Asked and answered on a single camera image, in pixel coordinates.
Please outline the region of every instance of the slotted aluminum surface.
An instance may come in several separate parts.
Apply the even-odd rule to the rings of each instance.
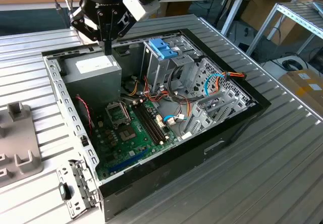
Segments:
[[[315,223],[323,217],[322,123],[273,78],[194,15],[137,23],[127,37],[188,28],[272,105],[213,159],[111,223]],[[74,31],[0,38],[0,105],[32,108],[44,171],[0,189],[1,223],[70,223],[55,169],[77,158],[49,85],[41,51],[79,45]],[[102,223],[98,209],[75,223]]]
[[[323,39],[323,18],[311,2],[281,3],[277,10]]]

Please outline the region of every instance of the label sticker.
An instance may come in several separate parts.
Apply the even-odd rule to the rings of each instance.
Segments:
[[[107,58],[107,56],[100,56],[92,59],[78,61],[75,65],[80,71],[80,74],[85,74],[95,70],[111,67],[112,63]]]
[[[309,84],[313,90],[322,90],[317,84]]]
[[[302,79],[310,79],[307,74],[298,74]]]

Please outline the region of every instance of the metal bracket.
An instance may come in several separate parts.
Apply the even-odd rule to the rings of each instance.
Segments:
[[[68,161],[57,170],[59,190],[70,213],[75,219],[100,202],[94,178],[84,160]]]

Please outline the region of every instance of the blue cable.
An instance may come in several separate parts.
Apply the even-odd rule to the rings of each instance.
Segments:
[[[164,117],[164,122],[166,122],[169,118],[172,118],[172,117],[176,117],[176,116],[173,116],[173,115],[165,116]]]
[[[172,117],[174,117],[174,116],[173,115],[165,116],[164,117],[164,122],[166,122],[169,118],[172,118]]]
[[[211,75],[207,78],[207,80],[206,80],[206,82],[205,82],[205,84],[204,84],[204,91],[205,91],[206,96],[209,96],[208,91],[207,91],[207,85],[208,85],[208,82],[210,81],[210,78],[211,78],[211,77],[213,77],[213,76],[218,76],[218,77],[222,77],[222,78],[224,78],[224,75],[222,75],[222,74],[211,74]]]

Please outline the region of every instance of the table leg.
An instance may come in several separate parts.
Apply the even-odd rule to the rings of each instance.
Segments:
[[[304,50],[304,48],[306,48],[306,46],[312,41],[314,37],[315,37],[315,34],[312,33],[309,36],[309,38],[304,42],[304,44],[301,45],[301,47],[298,49],[297,54],[300,54]]]
[[[272,37],[274,36],[274,34],[276,33],[277,29],[279,28],[282,24],[282,22],[285,20],[286,16],[282,15],[276,22],[276,25],[274,26],[275,28],[272,29],[272,31],[269,33],[267,40],[270,41],[272,39]]]
[[[226,22],[224,23],[224,26],[221,30],[221,34],[224,35],[224,36],[227,36],[227,33],[228,33],[228,30],[230,29],[230,26],[233,22],[233,19],[235,18],[238,10],[239,10],[239,7],[241,5],[243,0],[235,0],[234,3],[233,3],[233,6],[230,10],[230,13],[226,19]]]
[[[250,56],[252,54],[252,52],[254,51],[254,49],[256,48],[258,42],[260,41],[265,29],[267,28],[267,26],[269,25],[269,23],[271,22],[271,20],[273,19],[273,17],[276,15],[277,12],[277,5],[275,4],[272,11],[269,13],[268,17],[266,18],[266,20],[264,21],[263,25],[261,26],[261,28],[259,29],[257,35],[255,36],[254,40],[252,41],[251,45],[249,46],[246,54],[248,56]]]

